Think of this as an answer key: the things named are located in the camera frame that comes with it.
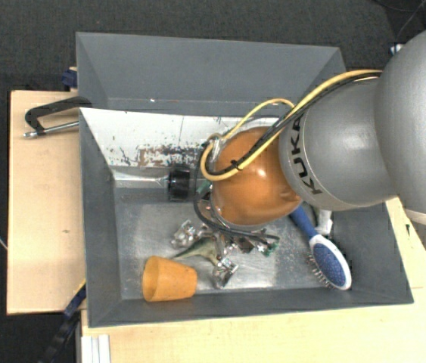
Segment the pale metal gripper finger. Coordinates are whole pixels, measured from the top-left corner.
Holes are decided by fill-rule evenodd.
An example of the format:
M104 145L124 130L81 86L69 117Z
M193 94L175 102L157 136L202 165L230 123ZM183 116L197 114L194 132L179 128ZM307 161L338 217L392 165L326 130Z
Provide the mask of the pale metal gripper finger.
M173 234L170 244L173 248L189 248L200 239L199 231L190 219L184 221Z
M223 289L237 270L237 264L227 257L221 258L213 268L213 286L216 289Z

